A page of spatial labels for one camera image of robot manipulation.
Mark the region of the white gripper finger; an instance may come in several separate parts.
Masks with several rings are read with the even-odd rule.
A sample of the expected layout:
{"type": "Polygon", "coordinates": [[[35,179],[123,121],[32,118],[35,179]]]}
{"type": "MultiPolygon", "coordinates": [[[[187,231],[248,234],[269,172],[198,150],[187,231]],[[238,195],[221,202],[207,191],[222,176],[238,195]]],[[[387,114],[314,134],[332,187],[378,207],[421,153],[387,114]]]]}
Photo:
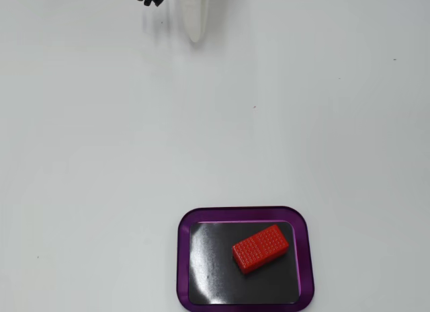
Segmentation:
{"type": "Polygon", "coordinates": [[[210,0],[176,0],[179,29],[191,43],[202,43],[206,33],[210,0]]]}

